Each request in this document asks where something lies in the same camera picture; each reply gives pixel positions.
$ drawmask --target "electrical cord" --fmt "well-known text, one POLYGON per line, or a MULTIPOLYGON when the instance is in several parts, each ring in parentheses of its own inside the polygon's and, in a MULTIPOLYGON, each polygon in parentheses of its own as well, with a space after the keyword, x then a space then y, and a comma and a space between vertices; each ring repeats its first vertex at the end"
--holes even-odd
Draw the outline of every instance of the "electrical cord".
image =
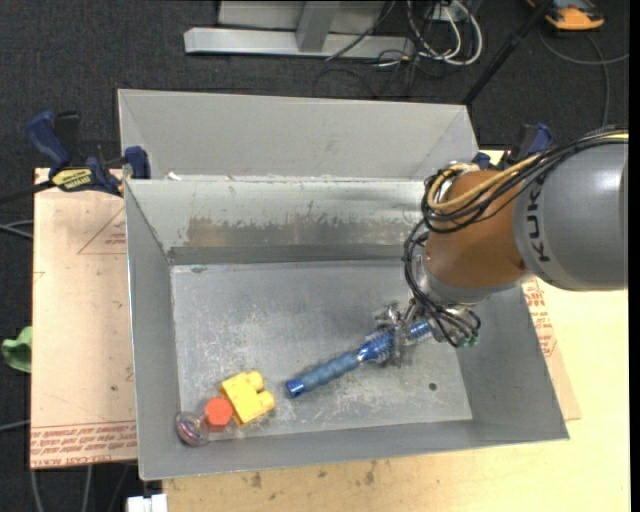
POLYGON ((559 57, 562 60, 566 60, 567 62, 571 62, 572 64, 578 64, 581 66, 603 66, 607 64, 615 64, 616 62, 621 62, 629 58, 629 54, 625 53, 623 55, 614 57, 612 59, 604 59, 604 58, 601 58, 600 60, 574 59, 572 57, 569 57, 568 55, 564 55, 563 53, 560 53, 558 50, 553 48, 543 37, 542 28, 538 28, 538 37, 540 38, 540 41, 542 41, 542 44, 547 48, 547 50, 553 53, 556 57, 559 57))
POLYGON ((18 226, 26 226, 29 224, 33 224, 33 220, 20 220, 17 222, 11 222, 9 224, 0 224, 0 231, 33 240, 33 235, 31 233, 27 233, 26 231, 22 231, 21 229, 16 229, 18 226))
MULTIPOLYGON (((459 0, 453 0, 451 2, 451 5, 448 6, 444 11, 443 11, 443 7, 440 6, 440 13, 442 12, 445 13, 445 16, 447 18, 446 23, 449 26, 449 29, 451 30, 453 35, 455 36, 455 47, 449 48, 444 51, 437 51, 435 48, 433 48, 433 46, 426 41, 425 34, 423 34, 422 31, 418 29, 415 22, 415 13, 413 10, 413 4, 411 0, 405 0, 405 7, 406 7, 406 14, 407 14, 407 22, 409 24, 409 30, 412 33, 412 35, 415 37, 417 53, 420 57, 441 61, 441 62, 444 62, 445 64, 450 64, 453 66, 467 66, 467 65, 473 64, 478 60, 478 58, 482 53, 482 48, 483 48, 482 29, 480 28, 480 25, 478 24, 478 21, 476 20, 475 16, 471 14, 471 12, 469 12, 469 10, 459 0), (464 57, 464 59, 462 60, 457 59, 456 57, 460 54, 462 50, 463 37, 462 37, 462 34, 460 33, 460 30, 458 29, 456 22, 451 17, 451 12, 449 10, 450 7, 455 7, 464 14, 465 20, 467 20, 471 24, 471 28, 474 35, 473 39, 476 43, 475 52, 470 57, 464 57)), ((432 6, 430 11, 425 16, 425 19, 428 18, 431 21, 433 21, 434 15, 435 15, 435 8, 432 6)))
POLYGON ((514 187, 521 185, 520 190, 522 191, 533 180, 538 179, 548 172, 552 172, 560 163, 570 156, 591 147, 603 144, 627 143, 625 139, 612 138, 613 135, 620 134, 628 134, 628 131, 625 128, 618 127, 603 129, 597 133, 585 135, 581 139, 565 146, 551 148, 528 157, 500 174, 497 174, 495 179, 488 180, 469 191, 469 193, 464 194, 464 196, 456 198, 455 201, 449 203, 438 203, 433 200, 441 191, 446 179, 455 174, 447 174, 447 170, 442 171, 425 180, 425 195, 421 206, 425 225, 433 232, 452 233, 473 223, 486 220, 489 216, 482 217, 482 215, 489 205, 514 187), (487 193, 487 196, 481 199, 480 195, 483 193, 487 193), (453 223, 453 226, 443 226, 443 224, 446 223, 453 223))
MULTIPOLYGON (((29 221, 19 221, 16 224, 23 224, 28 222, 29 221)), ((29 424, 31 424, 31 420, 22 420, 22 421, 15 421, 13 423, 7 423, 5 425, 0 425, 0 432, 4 432, 6 430, 13 430, 14 428, 23 427, 29 424)), ((36 503, 36 508, 38 509, 38 512, 44 512, 44 507, 42 505, 42 498, 40 497, 40 491, 38 488, 38 481, 36 479, 36 472, 32 470, 30 471, 30 473, 31 473, 31 489, 33 492, 33 498, 36 503)), ((93 475, 93 466, 89 465, 87 467, 87 477, 84 484, 84 493, 82 495, 82 508, 80 509, 81 512, 86 512, 87 507, 89 505, 89 494, 91 491, 92 475, 93 475)))
POLYGON ((0 425, 0 432, 4 432, 5 430, 13 430, 14 428, 24 427, 25 425, 29 425, 31 420, 22 420, 16 421, 14 423, 7 423, 6 425, 0 425))

